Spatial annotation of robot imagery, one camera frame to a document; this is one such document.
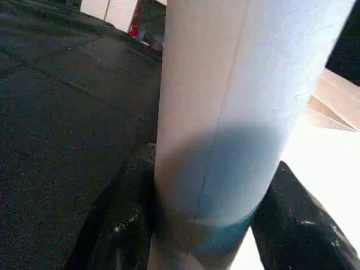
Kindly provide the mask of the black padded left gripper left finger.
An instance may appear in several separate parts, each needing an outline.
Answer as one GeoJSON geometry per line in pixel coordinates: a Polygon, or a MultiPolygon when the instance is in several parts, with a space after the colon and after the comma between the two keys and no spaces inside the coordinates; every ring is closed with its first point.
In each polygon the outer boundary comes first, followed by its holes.
{"type": "Polygon", "coordinates": [[[147,269],[155,221],[154,143],[141,146],[95,199],[66,269],[147,269]]]}

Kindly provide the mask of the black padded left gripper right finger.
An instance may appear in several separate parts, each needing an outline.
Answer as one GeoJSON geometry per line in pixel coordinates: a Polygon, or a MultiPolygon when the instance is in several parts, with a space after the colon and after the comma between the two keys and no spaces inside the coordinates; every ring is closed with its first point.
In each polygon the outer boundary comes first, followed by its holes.
{"type": "Polygon", "coordinates": [[[264,269],[359,269],[356,249],[283,161],[251,230],[264,269]]]}

